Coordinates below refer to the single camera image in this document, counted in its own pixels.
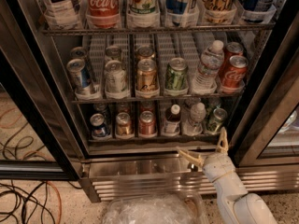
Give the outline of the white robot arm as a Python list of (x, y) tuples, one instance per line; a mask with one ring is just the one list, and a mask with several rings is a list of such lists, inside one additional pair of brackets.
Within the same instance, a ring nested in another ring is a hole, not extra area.
[(249, 193), (228, 156), (227, 132), (221, 128), (216, 150), (207, 156), (177, 147), (178, 154), (200, 167), (217, 192), (217, 204), (225, 224), (278, 224), (265, 201)]

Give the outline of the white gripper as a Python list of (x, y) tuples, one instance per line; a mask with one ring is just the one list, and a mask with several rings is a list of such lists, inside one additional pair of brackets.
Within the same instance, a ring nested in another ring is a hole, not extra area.
[(226, 155), (228, 149), (227, 132), (226, 129), (222, 127), (219, 140), (216, 145), (216, 151), (219, 153), (209, 155), (204, 160), (198, 152), (182, 148), (177, 148), (177, 152), (179, 156), (183, 157), (192, 165), (200, 168), (203, 167), (203, 172), (207, 179), (210, 182), (215, 182), (219, 179), (235, 179), (236, 177), (235, 166), (231, 159)]

